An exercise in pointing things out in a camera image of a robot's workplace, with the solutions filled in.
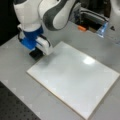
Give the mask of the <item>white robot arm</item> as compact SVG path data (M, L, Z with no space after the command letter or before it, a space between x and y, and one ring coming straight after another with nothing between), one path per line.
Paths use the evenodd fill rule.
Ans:
M74 6L80 0L14 0L13 6L20 24L20 43L30 50L30 55L49 55L53 45L43 33L42 25L50 31L63 29L69 21Z

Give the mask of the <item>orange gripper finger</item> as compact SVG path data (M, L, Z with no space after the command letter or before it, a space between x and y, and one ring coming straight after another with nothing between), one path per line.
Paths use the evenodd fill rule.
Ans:
M53 52L53 46L50 41L41 37L36 39L36 47L40 49L45 55L50 55Z

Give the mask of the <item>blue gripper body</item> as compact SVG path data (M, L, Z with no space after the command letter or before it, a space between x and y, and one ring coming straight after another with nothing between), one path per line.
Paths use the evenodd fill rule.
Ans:
M40 27L34 31L24 31L21 26L19 26L19 34L18 39L20 43L28 48L29 50L34 50L36 47L36 39L41 37L45 40L48 40L45 36L43 36L43 28Z

